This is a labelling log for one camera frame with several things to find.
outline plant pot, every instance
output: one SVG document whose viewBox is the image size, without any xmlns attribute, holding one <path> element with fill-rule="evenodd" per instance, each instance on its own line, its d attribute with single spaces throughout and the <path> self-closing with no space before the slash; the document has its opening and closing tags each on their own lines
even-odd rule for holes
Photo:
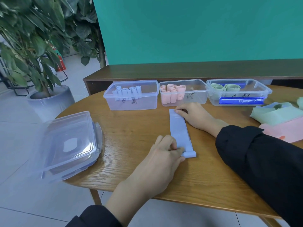
<svg viewBox="0 0 303 227">
<path fill-rule="evenodd" d="M 62 111 L 75 103 L 74 97 L 68 86 L 56 86 L 51 93 L 51 97 L 44 98 L 42 92 L 35 91 L 27 95 L 27 101 L 32 106 L 34 111 L 40 117 L 42 122 L 53 120 Z"/>
</svg>

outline pink paper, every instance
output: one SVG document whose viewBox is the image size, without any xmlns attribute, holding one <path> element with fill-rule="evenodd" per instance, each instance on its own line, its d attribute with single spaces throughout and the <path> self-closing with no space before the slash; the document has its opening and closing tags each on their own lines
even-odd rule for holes
<svg viewBox="0 0 303 227">
<path fill-rule="evenodd" d="M 170 100 L 170 102 L 171 102 L 171 103 L 176 103 L 176 101 L 177 101 L 177 94 L 171 94 L 171 100 Z"/>
<path fill-rule="evenodd" d="M 161 90 L 164 94 L 161 94 L 161 102 L 162 104 L 170 103 L 170 94 L 166 90 Z"/>
<path fill-rule="evenodd" d="M 168 91 L 168 92 L 171 92 L 172 89 L 174 89 L 174 85 L 173 85 L 173 84 L 168 84 L 168 85 L 167 85 L 167 91 Z"/>
<path fill-rule="evenodd" d="M 176 86 L 177 92 L 185 92 L 186 85 Z M 177 94 L 177 100 L 182 100 L 184 98 L 185 93 Z"/>
<path fill-rule="evenodd" d="M 288 143 L 293 143 L 303 139 L 303 117 L 280 123 L 275 126 L 264 123 L 261 124 L 259 128 L 264 129 L 264 134 L 279 138 Z"/>
</svg>

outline teal wall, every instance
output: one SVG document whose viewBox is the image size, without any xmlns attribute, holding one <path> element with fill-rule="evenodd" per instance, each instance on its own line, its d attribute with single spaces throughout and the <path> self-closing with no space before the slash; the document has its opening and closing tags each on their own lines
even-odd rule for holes
<svg viewBox="0 0 303 227">
<path fill-rule="evenodd" d="M 303 58 L 303 0 L 94 0 L 110 64 Z"/>
</svg>

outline clear plastic container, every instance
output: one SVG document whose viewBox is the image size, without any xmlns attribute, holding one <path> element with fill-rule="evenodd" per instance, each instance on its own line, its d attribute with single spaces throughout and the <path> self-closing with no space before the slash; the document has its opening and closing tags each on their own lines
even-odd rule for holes
<svg viewBox="0 0 303 227">
<path fill-rule="evenodd" d="M 256 106 L 264 104 L 264 100 L 272 90 L 253 79 L 223 79 L 207 80 L 209 89 L 208 98 L 214 106 Z M 237 91 L 223 91 L 215 89 L 211 84 L 219 84 L 225 88 L 227 84 L 238 85 L 233 88 Z"/>
<path fill-rule="evenodd" d="M 167 85 L 173 84 L 175 88 L 181 85 L 185 85 L 184 92 L 167 92 L 164 93 L 161 91 L 161 86 L 165 85 L 167 90 Z M 159 90 L 161 94 L 161 102 L 165 107 L 175 107 L 184 103 L 190 102 L 198 102 L 200 104 L 204 104 L 207 101 L 208 88 L 206 87 L 206 83 L 202 80 L 176 80 L 176 81 L 164 81 L 159 83 Z"/>
<path fill-rule="evenodd" d="M 102 130 L 88 111 L 43 124 L 28 166 L 44 182 L 65 180 L 94 164 L 101 152 Z"/>
<path fill-rule="evenodd" d="M 124 89 L 123 94 L 115 93 L 115 90 Z M 159 94 L 157 80 L 138 80 L 138 81 L 115 81 L 104 92 L 110 110 L 148 110 L 157 108 L 157 96 Z"/>
</svg>

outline black sleeve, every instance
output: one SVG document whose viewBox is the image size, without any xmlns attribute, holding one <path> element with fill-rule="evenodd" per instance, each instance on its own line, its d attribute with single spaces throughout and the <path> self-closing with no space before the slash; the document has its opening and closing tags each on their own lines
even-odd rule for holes
<svg viewBox="0 0 303 227">
<path fill-rule="evenodd" d="M 247 126 L 222 128 L 216 147 L 235 171 L 291 227 L 303 223 L 303 149 Z"/>
<path fill-rule="evenodd" d="M 104 206 L 87 207 L 80 217 L 75 216 L 66 227 L 122 227 L 120 222 Z"/>
</svg>

